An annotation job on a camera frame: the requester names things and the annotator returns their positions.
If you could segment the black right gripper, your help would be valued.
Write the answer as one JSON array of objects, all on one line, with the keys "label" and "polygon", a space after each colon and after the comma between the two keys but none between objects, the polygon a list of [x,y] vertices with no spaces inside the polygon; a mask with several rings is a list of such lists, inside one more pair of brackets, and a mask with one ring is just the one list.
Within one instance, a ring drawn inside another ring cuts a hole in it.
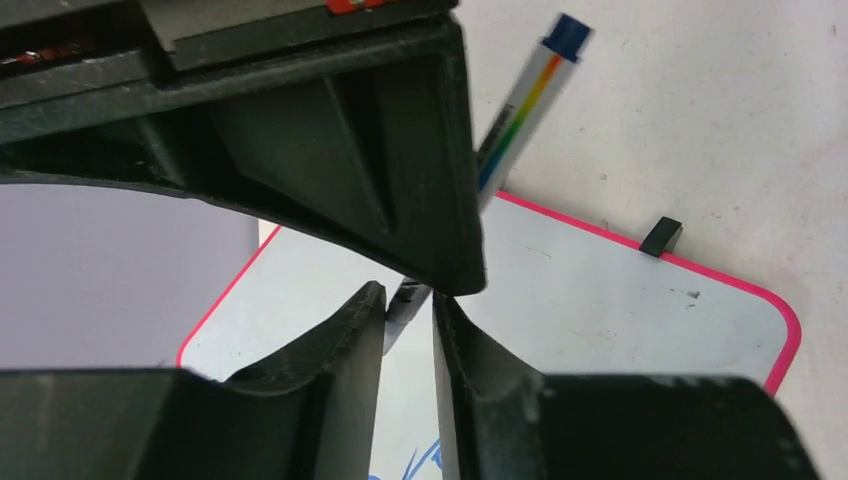
[{"label": "black right gripper", "polygon": [[451,1],[5,1],[1,139],[102,121],[92,91],[347,41],[451,12]]}]

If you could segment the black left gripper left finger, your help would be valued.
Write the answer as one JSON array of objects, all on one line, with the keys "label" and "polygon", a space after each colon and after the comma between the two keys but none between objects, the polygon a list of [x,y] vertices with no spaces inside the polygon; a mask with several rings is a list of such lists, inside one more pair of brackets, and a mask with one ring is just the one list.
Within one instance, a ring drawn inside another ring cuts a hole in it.
[{"label": "black left gripper left finger", "polygon": [[187,369],[1,375],[5,479],[364,479],[386,292],[370,281],[216,381]]}]

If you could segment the white whiteboard marker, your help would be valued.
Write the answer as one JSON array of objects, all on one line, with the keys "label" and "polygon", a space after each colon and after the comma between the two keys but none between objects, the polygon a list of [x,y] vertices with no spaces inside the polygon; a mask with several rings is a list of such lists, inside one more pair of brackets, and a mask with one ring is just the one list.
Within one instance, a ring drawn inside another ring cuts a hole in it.
[{"label": "white whiteboard marker", "polygon": [[581,52],[593,33],[587,24],[560,13],[547,34],[539,38],[475,154],[478,216],[505,184],[578,67]]}]

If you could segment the red-framed whiteboard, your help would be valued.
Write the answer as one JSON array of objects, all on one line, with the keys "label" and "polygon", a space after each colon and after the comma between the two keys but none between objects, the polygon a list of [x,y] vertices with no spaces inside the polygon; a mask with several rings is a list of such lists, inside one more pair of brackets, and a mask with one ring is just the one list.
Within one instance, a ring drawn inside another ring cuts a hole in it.
[{"label": "red-framed whiteboard", "polygon": [[[483,216],[488,287],[463,309],[531,365],[591,373],[732,373],[775,393],[801,329],[777,295],[524,199]],[[222,380],[327,318],[363,283],[398,273],[278,227],[178,350]]]}]

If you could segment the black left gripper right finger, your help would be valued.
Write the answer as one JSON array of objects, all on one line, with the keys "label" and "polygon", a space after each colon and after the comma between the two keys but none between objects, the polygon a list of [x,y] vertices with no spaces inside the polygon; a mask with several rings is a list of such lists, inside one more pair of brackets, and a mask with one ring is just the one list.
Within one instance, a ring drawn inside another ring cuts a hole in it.
[{"label": "black left gripper right finger", "polygon": [[815,479],[776,401],[733,376],[545,374],[433,298],[447,479]]}]

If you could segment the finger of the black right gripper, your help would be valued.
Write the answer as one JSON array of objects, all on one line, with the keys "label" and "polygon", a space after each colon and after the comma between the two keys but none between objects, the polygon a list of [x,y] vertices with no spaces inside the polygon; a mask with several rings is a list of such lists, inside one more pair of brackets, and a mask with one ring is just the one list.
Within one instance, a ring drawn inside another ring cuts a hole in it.
[{"label": "finger of the black right gripper", "polygon": [[463,32],[433,16],[1,113],[1,180],[198,199],[455,296],[486,283]]}]

